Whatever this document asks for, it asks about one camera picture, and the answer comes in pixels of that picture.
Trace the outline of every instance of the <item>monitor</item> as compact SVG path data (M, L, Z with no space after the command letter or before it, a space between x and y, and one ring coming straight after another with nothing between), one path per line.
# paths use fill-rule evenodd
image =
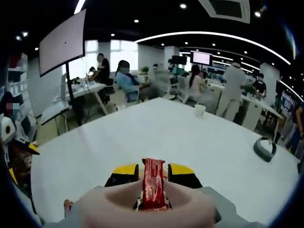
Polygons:
M84 23L86 10L70 17L51 31L39 45L40 77L85 55Z
M186 65L187 64L187 56L172 56L171 59L172 64L181 64Z
M212 66L212 55L209 53L192 51L190 56L190 62L194 64L204 64Z

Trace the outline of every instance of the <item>white cup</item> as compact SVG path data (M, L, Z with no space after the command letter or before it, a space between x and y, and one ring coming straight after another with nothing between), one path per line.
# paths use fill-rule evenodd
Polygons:
M206 110L206 107L203 105L200 105L200 104L194 105L194 114L197 118L202 118L205 110Z

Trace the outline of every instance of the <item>hair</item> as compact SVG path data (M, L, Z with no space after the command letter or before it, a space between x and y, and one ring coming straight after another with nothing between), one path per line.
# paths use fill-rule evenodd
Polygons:
M5 92L3 94L3 97L0 101L0 114L4 114L4 116L8 116L8 112L7 112L7 108L6 108L6 104L9 102L14 102L13 101L13 95L11 94L11 92Z
M129 62L127 62L127 61L125 61L125 60L120 60L119 63L118 63L118 67L117 67L117 70L116 70L115 75L116 75L117 72L120 70L120 68L122 67L122 64L123 64L123 63L128 63L128 64L129 64Z
M193 80L195 75L198 75L200 73L200 68L198 65L193 65L191 68L191 78L189 81L189 87L191 88L192 84L193 84Z

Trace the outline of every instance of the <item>recessed light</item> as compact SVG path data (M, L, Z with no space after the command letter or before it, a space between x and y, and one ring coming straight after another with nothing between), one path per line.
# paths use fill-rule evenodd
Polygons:
M186 4L181 4L180 7L181 7L182 9L187 8Z
M256 12L255 12L255 16L256 16L257 18L259 18L259 17L261 17L261 13L260 13L259 11L256 11Z

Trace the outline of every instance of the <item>face mask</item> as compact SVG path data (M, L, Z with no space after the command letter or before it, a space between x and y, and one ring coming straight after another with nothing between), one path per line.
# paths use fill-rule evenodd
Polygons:
M129 67L121 67L120 71L124 74L128 74L130 72L130 68Z

